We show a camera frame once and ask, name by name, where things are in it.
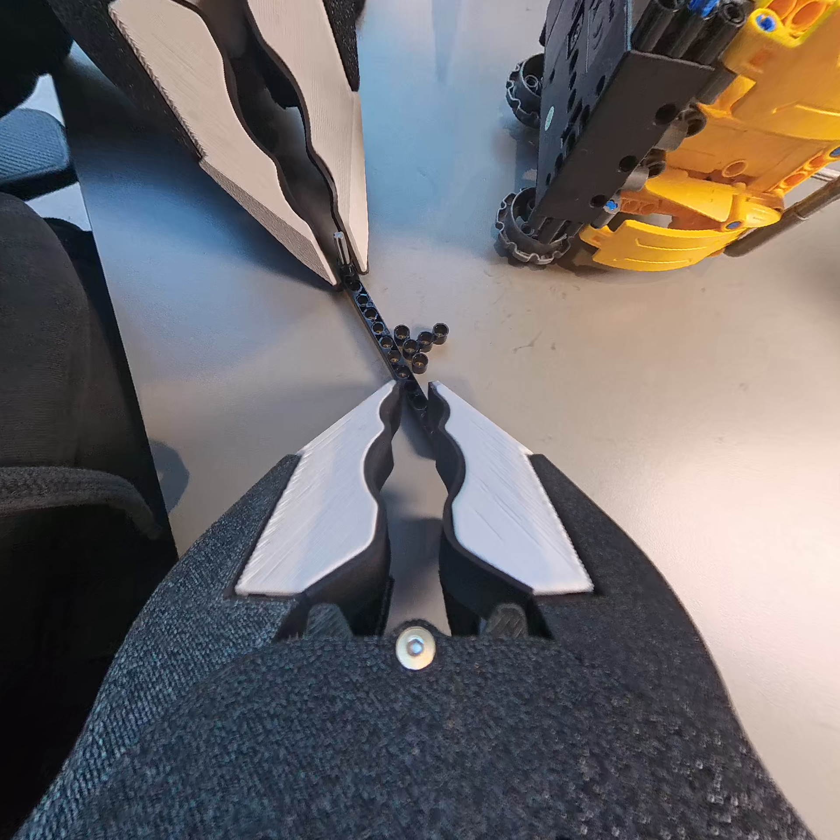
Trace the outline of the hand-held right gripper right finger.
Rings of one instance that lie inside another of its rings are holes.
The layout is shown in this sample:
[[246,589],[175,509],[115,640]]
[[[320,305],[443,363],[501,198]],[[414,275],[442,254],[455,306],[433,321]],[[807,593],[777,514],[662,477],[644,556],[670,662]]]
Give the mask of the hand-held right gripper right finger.
[[532,463],[532,452],[442,382],[428,389],[447,498],[439,576],[474,616],[501,603],[590,594],[593,582]]

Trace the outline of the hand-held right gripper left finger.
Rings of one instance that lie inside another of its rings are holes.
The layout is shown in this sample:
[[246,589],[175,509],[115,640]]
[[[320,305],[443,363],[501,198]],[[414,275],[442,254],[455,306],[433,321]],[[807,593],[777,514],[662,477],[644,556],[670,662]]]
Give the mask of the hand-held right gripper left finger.
[[391,381],[297,452],[237,595],[353,605],[384,583],[390,550],[381,490],[401,412],[401,389]]

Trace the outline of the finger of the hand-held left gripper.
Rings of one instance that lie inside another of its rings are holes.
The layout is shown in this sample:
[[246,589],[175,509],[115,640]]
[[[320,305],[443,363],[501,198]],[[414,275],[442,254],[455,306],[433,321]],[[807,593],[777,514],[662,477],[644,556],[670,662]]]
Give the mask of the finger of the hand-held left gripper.
[[278,160],[270,103],[296,107],[312,163],[329,185],[332,217],[361,274],[369,214],[356,25],[364,2],[211,2],[211,23],[233,67],[254,134]]
[[199,165],[303,265],[339,284],[310,224],[293,208],[277,162],[247,128],[235,77],[189,3],[119,1],[109,15],[194,142]]

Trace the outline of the cluster of black connector pins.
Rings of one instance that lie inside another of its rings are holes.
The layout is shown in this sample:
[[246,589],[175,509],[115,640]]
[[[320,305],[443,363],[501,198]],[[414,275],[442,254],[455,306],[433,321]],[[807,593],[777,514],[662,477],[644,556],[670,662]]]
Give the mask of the cluster of black connector pins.
[[430,330],[412,335],[404,324],[390,330],[381,321],[369,324],[371,337],[381,353],[392,377],[398,382],[412,382],[415,375],[424,375],[428,355],[437,345],[446,343],[449,327],[445,322],[436,323]]

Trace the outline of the long black perforated beam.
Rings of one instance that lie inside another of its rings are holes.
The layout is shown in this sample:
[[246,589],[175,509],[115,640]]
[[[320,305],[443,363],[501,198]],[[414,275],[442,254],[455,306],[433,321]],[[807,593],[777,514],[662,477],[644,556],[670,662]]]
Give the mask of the long black perforated beam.
[[426,432],[430,433],[432,426],[427,414],[427,393],[415,377],[411,357],[406,357],[403,352],[404,340],[397,340],[394,333],[386,325],[352,263],[339,263],[339,277],[343,289],[346,290],[352,300],[367,334],[373,340],[390,375],[396,382],[400,383],[407,404],[412,408],[417,421]]

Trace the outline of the grey desk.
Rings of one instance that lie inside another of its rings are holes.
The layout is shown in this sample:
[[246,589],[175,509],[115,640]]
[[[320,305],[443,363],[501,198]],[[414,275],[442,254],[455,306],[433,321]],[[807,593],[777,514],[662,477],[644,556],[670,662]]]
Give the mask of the grey desk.
[[[368,2],[365,285],[450,328],[440,380],[544,454],[691,613],[753,744],[838,838],[838,204],[739,259],[659,274],[509,263],[525,183],[505,78],[546,2]],[[386,371],[303,269],[74,47],[57,80],[178,549]]]

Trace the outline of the black yellow toy brick vehicle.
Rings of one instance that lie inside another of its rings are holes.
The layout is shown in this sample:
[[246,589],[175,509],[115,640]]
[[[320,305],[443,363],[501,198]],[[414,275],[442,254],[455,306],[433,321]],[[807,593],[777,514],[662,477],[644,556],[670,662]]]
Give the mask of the black yellow toy brick vehicle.
[[838,2],[551,2],[507,80],[539,132],[535,186],[497,215],[510,256],[632,271],[743,256],[838,200]]

